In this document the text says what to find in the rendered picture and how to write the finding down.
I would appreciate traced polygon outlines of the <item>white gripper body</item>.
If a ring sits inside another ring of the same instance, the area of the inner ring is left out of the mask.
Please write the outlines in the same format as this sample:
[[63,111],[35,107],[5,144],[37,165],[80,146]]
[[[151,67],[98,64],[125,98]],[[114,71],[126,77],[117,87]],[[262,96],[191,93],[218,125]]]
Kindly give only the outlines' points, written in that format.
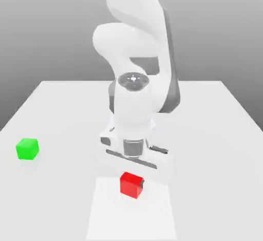
[[114,168],[118,174],[129,172],[144,180],[170,181],[174,173],[174,155],[171,153],[147,150],[139,158],[129,159],[101,146],[97,152],[97,159],[102,164]]

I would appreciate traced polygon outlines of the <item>small red cube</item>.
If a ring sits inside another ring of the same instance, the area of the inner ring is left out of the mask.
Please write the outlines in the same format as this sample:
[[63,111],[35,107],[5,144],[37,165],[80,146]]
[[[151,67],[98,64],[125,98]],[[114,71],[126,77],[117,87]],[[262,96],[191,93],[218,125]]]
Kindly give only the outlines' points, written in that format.
[[124,172],[120,177],[120,192],[124,195],[137,199],[141,192],[139,185],[142,177]]

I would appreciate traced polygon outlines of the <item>small green cube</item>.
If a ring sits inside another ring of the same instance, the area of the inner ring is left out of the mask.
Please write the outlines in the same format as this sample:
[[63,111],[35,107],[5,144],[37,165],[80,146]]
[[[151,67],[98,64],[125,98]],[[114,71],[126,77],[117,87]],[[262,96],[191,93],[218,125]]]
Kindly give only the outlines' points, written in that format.
[[38,140],[34,138],[23,138],[16,145],[16,152],[19,159],[33,160],[39,152]]

